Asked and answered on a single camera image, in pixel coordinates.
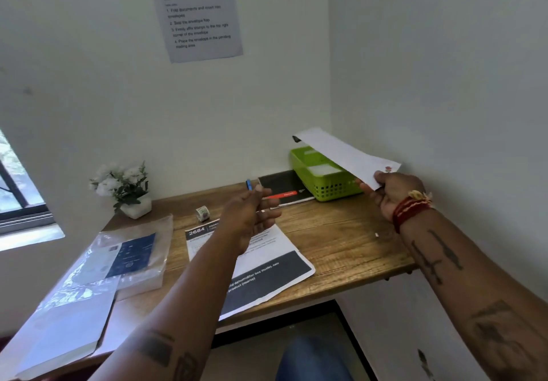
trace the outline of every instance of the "wooden desk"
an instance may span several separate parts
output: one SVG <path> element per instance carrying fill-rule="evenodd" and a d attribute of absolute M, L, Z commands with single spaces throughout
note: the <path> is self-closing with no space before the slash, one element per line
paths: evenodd
<path fill-rule="evenodd" d="M 54 374 L 97 364 L 113 352 L 163 299 L 188 264 L 184 231 L 198 225 L 195 209 L 206 205 L 211 218 L 218 218 L 223 205 L 245 189 L 245 184 L 238 184 L 155 200 L 152 212 L 137 221 L 115 215 L 105 230 L 149 222 L 173 214 L 174 232 L 163 286 L 116 301 L 99 348 L 91 356 L 59 368 Z M 280 209 L 283 209 L 283 215 L 277 220 L 279 227 L 312 262 L 316 274 L 270 301 L 219 322 L 220 327 L 416 268 L 392 225 L 381 217 L 379 209 L 364 195 L 331 202 L 312 200 Z"/>

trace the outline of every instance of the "green plastic basket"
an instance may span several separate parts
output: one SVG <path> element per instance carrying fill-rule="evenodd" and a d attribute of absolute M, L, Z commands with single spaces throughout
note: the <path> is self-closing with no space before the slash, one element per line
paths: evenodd
<path fill-rule="evenodd" d="M 289 152 L 293 170 L 301 178 L 306 188 L 320 202 L 333 200 L 360 193 L 361 190 L 354 183 L 356 178 L 352 173 L 344 170 L 338 164 L 333 163 L 323 154 L 310 146 L 293 149 Z M 329 175 L 318 176 L 311 172 L 308 167 L 329 164 L 342 171 Z"/>

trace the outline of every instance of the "red label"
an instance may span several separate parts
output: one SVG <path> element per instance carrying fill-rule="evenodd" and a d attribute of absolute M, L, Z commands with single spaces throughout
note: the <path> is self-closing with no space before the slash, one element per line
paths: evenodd
<path fill-rule="evenodd" d="M 279 194 L 273 194 L 272 196 L 267 196 L 265 199 L 281 199 L 281 198 L 287 198 L 288 196 L 294 196 L 298 192 L 295 190 L 292 190 L 291 192 L 284 192 Z"/>

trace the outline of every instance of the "blue card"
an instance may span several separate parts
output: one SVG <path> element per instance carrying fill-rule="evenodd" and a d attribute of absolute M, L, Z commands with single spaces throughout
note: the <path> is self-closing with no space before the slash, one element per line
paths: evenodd
<path fill-rule="evenodd" d="M 120 246 L 113 246 L 111 249 L 120 247 L 120 251 L 118 251 L 106 278 L 147 268 L 155 237 L 156 233 L 154 232 L 146 237 L 124 242 Z"/>

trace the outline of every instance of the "hand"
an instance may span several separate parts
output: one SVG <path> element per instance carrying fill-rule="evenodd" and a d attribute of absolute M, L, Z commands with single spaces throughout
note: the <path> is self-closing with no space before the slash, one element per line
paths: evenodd
<path fill-rule="evenodd" d="M 360 179 L 356 179 L 356 183 L 360 185 L 360 189 L 368 194 L 375 204 L 380 207 L 382 215 L 390 222 L 392 222 L 392 215 L 394 214 L 396 206 L 409 196 L 410 191 L 426 192 L 421 179 L 416 176 L 376 171 L 375 180 L 381 185 L 384 185 L 376 191 L 371 189 Z"/>
<path fill-rule="evenodd" d="M 282 215 L 279 209 L 270 210 L 279 205 L 279 199 L 263 199 L 271 194 L 271 189 L 257 185 L 255 190 L 248 190 L 225 205 L 215 232 L 224 233 L 228 238 L 235 237 L 239 254 L 247 250 L 251 237 L 270 228 Z"/>

